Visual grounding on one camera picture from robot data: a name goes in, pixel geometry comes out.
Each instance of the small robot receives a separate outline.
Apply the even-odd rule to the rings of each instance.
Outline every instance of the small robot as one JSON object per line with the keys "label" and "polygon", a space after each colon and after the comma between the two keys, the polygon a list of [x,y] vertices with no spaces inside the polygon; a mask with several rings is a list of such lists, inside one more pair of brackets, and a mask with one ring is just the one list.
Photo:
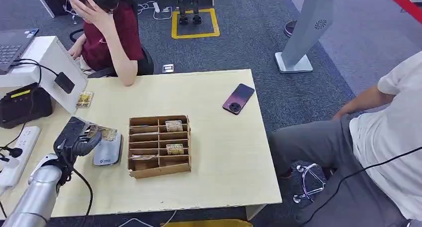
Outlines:
{"label": "small robot", "polygon": [[[180,10],[180,18],[179,18],[179,24],[182,25],[186,25],[188,24],[188,18],[186,17],[186,7],[183,4],[184,0],[177,0],[177,3],[179,5],[179,10]],[[193,22],[194,24],[201,24],[202,23],[202,19],[199,16],[199,8],[198,8],[198,0],[191,0],[192,4],[194,6],[194,18],[193,18]]]}

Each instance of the white t-shirt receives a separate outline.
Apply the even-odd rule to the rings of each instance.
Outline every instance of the white t-shirt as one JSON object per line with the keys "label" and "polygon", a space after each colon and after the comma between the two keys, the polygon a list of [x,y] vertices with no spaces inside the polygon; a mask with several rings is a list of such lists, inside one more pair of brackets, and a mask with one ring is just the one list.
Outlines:
{"label": "white t-shirt", "polygon": [[[353,152],[363,167],[422,146],[422,51],[378,83],[396,95],[384,110],[350,122]],[[407,219],[422,221],[422,150],[366,171]]]}

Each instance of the woman's hand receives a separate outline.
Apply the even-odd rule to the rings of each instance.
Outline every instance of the woman's hand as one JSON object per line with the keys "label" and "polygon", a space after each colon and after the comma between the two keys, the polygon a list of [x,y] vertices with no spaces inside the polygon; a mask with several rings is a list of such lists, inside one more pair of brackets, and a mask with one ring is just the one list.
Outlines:
{"label": "woman's hand", "polygon": [[70,56],[75,60],[76,58],[78,58],[81,54],[82,54],[82,47],[84,45],[81,44],[80,42],[76,42],[72,48],[70,48],[68,50]]}
{"label": "woman's hand", "polygon": [[108,29],[115,29],[113,14],[105,12],[93,0],[87,0],[87,2],[92,8],[87,7],[79,0],[70,0],[70,4],[76,13],[94,24],[103,35]]}

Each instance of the purple smartphone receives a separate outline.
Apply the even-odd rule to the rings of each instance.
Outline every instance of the purple smartphone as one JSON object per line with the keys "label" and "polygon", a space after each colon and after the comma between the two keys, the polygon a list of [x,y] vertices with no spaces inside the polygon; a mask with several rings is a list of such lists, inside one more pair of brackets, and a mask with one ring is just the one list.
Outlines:
{"label": "purple smartphone", "polygon": [[232,114],[238,115],[255,90],[244,84],[239,84],[236,90],[228,97],[223,104],[223,108]]}

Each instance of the white kiosk stand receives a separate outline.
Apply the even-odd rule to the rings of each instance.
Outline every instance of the white kiosk stand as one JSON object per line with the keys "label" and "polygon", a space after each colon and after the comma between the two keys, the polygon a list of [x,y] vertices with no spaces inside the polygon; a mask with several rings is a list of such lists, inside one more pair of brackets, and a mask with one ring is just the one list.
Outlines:
{"label": "white kiosk stand", "polygon": [[306,53],[332,25],[332,17],[333,0],[305,0],[286,48],[275,54],[281,73],[313,70]]}
{"label": "white kiosk stand", "polygon": [[[88,80],[79,65],[69,56],[59,39],[56,36],[36,37],[24,52],[22,58],[33,59],[56,73],[63,72],[66,74],[75,84],[70,94],[63,91],[54,82],[56,76],[45,69],[41,69],[40,86],[69,113],[74,114],[79,94],[85,90]],[[0,75],[0,88],[23,87],[38,82],[38,80],[38,66],[22,65],[13,68],[6,75]]]}

